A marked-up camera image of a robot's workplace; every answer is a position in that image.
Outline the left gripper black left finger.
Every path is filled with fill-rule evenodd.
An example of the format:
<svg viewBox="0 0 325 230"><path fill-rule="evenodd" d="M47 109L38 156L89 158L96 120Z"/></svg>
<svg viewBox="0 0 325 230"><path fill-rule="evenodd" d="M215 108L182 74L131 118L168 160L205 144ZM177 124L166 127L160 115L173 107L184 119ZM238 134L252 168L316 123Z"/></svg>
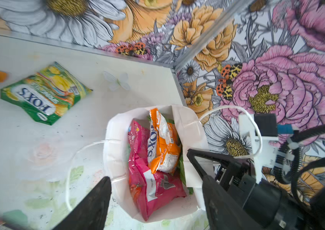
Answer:
<svg viewBox="0 0 325 230"><path fill-rule="evenodd" d="M55 230L103 230L112 194L111 180L103 179L61 221Z"/></svg>

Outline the green Fox's spring tea bag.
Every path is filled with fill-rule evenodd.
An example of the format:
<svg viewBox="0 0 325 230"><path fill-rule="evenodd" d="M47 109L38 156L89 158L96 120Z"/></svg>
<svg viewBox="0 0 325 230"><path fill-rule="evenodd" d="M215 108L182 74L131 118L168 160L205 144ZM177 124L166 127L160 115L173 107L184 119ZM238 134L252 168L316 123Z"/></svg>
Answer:
<svg viewBox="0 0 325 230"><path fill-rule="evenodd" d="M52 126L92 92L58 62L1 89L0 98Z"/></svg>

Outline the green Lays chips bag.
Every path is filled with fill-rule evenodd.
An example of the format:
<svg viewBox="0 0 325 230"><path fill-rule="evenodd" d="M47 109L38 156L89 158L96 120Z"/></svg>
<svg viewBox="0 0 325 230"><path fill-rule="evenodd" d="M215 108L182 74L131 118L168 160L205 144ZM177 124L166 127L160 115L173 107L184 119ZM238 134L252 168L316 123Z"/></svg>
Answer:
<svg viewBox="0 0 325 230"><path fill-rule="evenodd" d="M184 170L184 164L183 164L183 146L181 144L179 137L178 137L178 143L180 144L181 152L180 152L180 157L179 157L176 169L179 172L180 180L183 184L185 191L187 193L189 193L189 195L193 195L194 194L193 188L186 186L185 170Z"/></svg>

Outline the white paper bag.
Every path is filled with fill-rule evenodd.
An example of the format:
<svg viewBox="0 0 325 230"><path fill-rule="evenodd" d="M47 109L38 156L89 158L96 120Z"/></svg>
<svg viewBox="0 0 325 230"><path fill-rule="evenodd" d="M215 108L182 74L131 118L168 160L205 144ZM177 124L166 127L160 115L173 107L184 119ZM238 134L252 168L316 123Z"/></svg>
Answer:
<svg viewBox="0 0 325 230"><path fill-rule="evenodd" d="M262 155L264 147L264 137L255 123L255 116L249 114L244 108L233 106L243 113L239 116L240 133L249 135L252 142L258 140L258 145L253 145L253 153L248 155L249 159L255 162L256 181L261 179L261 164L259 157ZM202 191L202 179L193 164L189 162L187 153L189 149L208 150L208 141L203 129L202 120L211 117L213 111L206 112L202 117L197 117L195 112L182 105L160 105L159 111L172 117L177 128L178 135L183 144L183 163L185 169L186 184L193 188L194 194L186 198L178 198L161 209L157 210L147 220L148 223L157 222L164 219L180 218L195 213L197 210L205 210L204 195ZM129 169L127 146L127 133L132 120L144 119L150 107L137 108L128 112L117 114L109 120L106 129L106 138L101 143L104 145L103 160L106 175L111 180L110 192L116 198L118 205L133 219L142 223L145 220L141 211L132 200L128 191L129 188Z"/></svg>

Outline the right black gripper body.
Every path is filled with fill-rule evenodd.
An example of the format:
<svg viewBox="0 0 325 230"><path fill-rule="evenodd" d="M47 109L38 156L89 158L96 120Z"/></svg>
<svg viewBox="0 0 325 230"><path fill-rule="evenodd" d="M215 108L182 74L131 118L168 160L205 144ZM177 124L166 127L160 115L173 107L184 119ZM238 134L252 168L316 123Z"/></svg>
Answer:
<svg viewBox="0 0 325 230"><path fill-rule="evenodd" d="M317 134L325 134L325 125L297 133L275 154L293 162L284 177L290 194L267 181L256 182L250 166L232 156L189 149L187 157L202 179L214 178L262 230L325 230L325 187L308 204L297 193L304 174L325 168L325 158L300 165L299 143Z"/></svg>

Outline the orange Fox's fruits candy bag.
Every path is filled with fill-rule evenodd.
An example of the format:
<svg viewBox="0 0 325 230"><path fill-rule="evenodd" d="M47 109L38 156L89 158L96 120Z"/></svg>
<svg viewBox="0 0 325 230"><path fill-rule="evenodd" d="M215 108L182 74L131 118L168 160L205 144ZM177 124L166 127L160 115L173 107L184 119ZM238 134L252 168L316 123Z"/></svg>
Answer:
<svg viewBox="0 0 325 230"><path fill-rule="evenodd" d="M150 110L149 121L148 166L153 174L163 172L173 175L182 151L175 123L157 108Z"/></svg>

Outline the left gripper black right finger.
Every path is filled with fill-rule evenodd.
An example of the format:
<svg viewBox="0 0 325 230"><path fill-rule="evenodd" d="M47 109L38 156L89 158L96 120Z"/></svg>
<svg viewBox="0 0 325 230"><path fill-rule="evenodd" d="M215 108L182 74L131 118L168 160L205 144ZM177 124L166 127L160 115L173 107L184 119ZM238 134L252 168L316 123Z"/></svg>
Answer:
<svg viewBox="0 0 325 230"><path fill-rule="evenodd" d="M211 176L203 177L202 190L211 230L262 229Z"/></svg>

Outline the pink chips bag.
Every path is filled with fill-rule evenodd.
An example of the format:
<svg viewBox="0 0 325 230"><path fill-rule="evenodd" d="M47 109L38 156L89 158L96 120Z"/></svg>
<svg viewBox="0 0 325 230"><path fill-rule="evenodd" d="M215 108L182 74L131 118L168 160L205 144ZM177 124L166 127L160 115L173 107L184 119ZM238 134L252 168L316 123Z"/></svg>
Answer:
<svg viewBox="0 0 325 230"><path fill-rule="evenodd" d="M186 197L186 188L178 175L165 172L153 174L148 166L150 132L133 120L128 130L129 189L133 202L144 221L175 198Z"/></svg>

